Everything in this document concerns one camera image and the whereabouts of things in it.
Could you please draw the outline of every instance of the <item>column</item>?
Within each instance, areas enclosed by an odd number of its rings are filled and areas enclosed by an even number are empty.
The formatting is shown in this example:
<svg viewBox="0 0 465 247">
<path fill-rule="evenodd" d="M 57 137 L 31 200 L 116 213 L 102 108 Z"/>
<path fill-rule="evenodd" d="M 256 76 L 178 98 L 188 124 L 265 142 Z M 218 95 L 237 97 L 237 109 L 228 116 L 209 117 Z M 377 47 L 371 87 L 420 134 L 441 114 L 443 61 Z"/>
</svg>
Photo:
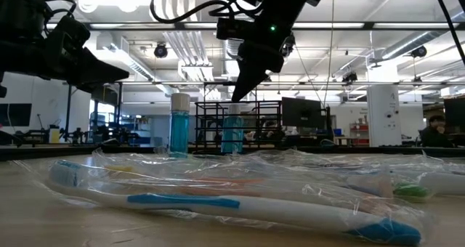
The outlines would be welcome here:
<svg viewBox="0 0 465 247">
<path fill-rule="evenodd" d="M 367 80 L 370 82 L 397 82 L 397 65 L 391 61 L 370 64 Z M 368 130 L 370 146 L 401 145 L 399 89 L 397 85 L 373 85 L 367 89 Z"/>
</svg>

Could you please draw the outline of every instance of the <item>wooden table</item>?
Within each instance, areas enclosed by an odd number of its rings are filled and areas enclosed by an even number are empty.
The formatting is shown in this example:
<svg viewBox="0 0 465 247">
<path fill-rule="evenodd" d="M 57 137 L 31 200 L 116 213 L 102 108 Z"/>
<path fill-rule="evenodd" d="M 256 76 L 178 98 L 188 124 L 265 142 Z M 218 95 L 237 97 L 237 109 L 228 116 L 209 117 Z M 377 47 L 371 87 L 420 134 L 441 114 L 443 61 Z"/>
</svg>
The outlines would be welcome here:
<svg viewBox="0 0 465 247">
<path fill-rule="evenodd" d="M 85 160 L 83 156 L 65 158 Z M 7 162 L 0 162 L 0 195 L 1 246 L 379 246 L 338 235 L 287 228 L 260 230 L 92 204 L 77 206 L 38 187 L 22 169 Z M 464 206 L 465 198 L 457 197 L 438 197 L 422 204 L 422 208 L 438 219 L 435 234 L 424 246 L 465 246 Z"/>
</svg>

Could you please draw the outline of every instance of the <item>computer monitor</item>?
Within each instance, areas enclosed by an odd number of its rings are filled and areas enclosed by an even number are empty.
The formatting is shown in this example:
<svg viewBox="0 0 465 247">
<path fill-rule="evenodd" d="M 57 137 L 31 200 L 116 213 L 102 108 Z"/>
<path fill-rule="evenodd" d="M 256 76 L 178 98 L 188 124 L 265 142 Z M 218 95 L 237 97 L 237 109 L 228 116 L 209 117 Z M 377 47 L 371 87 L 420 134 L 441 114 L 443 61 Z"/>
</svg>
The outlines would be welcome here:
<svg viewBox="0 0 465 247">
<path fill-rule="evenodd" d="M 448 128 L 460 127 L 465 131 L 465 99 L 444 99 L 445 123 Z"/>
<path fill-rule="evenodd" d="M 324 129 L 321 102 L 283 97 L 283 125 Z"/>
<path fill-rule="evenodd" d="M 0 124 L 2 126 L 29 126 L 32 104 L 0 104 Z"/>
</svg>

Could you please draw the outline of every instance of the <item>plastic wrap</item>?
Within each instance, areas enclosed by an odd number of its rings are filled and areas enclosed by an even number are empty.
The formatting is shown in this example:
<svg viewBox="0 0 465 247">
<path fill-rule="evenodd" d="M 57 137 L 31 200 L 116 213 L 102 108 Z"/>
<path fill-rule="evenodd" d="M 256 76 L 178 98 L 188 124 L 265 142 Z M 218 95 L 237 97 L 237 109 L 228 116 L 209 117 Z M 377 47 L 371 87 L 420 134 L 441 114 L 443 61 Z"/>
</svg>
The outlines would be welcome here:
<svg viewBox="0 0 465 247">
<path fill-rule="evenodd" d="M 393 194 L 409 201 L 425 201 L 435 194 L 465 195 L 465 165 L 423 155 L 314 155 L 296 150 L 259 151 L 269 163 L 307 168 L 362 171 L 389 170 Z"/>
<path fill-rule="evenodd" d="M 423 242 L 431 224 L 423 211 L 390 198 L 391 174 L 382 169 L 309 168 L 258 155 L 170 158 L 100 151 L 87 165 L 18 164 L 68 197 L 184 218 L 200 214 L 262 228 L 285 224 L 406 246 Z"/>
</svg>

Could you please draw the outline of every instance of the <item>plastic bottle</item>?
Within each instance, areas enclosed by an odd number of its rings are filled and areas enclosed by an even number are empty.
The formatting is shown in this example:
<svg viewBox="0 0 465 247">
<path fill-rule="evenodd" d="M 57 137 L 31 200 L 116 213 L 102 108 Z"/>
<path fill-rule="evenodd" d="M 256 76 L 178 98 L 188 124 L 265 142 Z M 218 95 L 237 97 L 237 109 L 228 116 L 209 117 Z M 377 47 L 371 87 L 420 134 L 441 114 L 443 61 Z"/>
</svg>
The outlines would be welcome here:
<svg viewBox="0 0 465 247">
<path fill-rule="evenodd" d="M 171 123 L 169 128 L 169 150 L 172 157 L 187 153 L 189 139 L 189 94 L 171 95 Z"/>
<path fill-rule="evenodd" d="M 240 114 L 239 105 L 230 105 L 230 115 Z M 242 153 L 242 144 L 244 138 L 243 129 L 235 129 L 243 127 L 244 120 L 240 116 L 228 116 L 223 122 L 223 138 L 221 144 L 222 153 Z"/>
</svg>

